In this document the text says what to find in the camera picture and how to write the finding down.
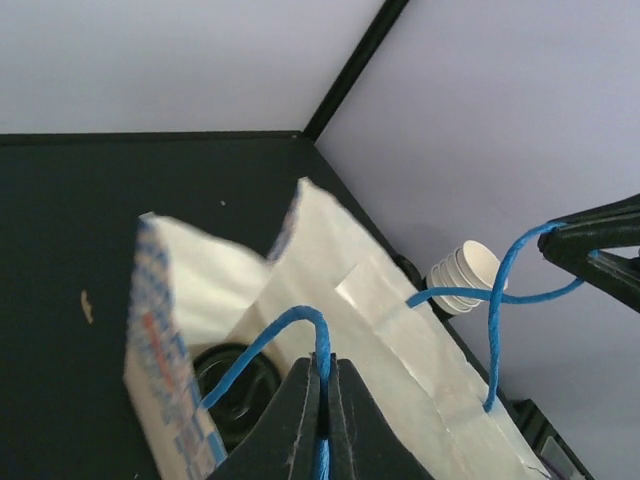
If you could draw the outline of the right stack of paper cups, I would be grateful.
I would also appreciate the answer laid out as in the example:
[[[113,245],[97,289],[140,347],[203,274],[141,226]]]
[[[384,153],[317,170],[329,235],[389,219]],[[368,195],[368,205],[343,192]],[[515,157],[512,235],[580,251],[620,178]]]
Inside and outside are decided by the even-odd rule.
[[[482,243],[467,240],[463,245],[434,265],[426,277],[428,288],[459,287],[490,290],[500,260]],[[434,302],[447,314],[469,313],[481,301],[461,294],[436,296]]]

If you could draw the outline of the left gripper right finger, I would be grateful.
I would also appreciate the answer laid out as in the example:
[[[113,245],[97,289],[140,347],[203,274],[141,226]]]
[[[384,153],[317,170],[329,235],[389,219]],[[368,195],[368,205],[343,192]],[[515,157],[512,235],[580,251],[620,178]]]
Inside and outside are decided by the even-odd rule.
[[[355,365],[334,357],[328,383],[329,477],[428,480],[388,424]]]

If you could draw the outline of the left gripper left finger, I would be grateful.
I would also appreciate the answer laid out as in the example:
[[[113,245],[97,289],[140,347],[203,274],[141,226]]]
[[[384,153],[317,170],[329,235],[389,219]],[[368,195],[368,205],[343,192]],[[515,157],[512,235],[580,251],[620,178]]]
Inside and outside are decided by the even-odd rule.
[[[255,427],[212,480],[312,480],[317,474],[320,377],[314,357],[296,360]]]

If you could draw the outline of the black plastic cup lid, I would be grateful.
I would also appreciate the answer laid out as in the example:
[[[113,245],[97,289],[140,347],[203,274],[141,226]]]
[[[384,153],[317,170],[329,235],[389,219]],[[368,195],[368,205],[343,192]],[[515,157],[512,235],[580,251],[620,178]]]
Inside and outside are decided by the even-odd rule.
[[[246,348],[246,345],[240,343],[224,343],[209,348],[196,358],[195,377],[204,396],[217,386]],[[282,377],[273,362],[259,353],[229,390],[209,409],[228,453],[249,435],[281,381]]]

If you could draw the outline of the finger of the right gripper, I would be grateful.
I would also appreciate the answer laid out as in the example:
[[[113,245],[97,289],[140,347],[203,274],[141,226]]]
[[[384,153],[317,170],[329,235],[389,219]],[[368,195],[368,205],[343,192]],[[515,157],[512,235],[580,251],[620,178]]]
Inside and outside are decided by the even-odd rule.
[[[585,210],[557,220],[539,237],[543,257],[584,282],[639,310],[639,257],[616,248],[639,247],[639,197]]]

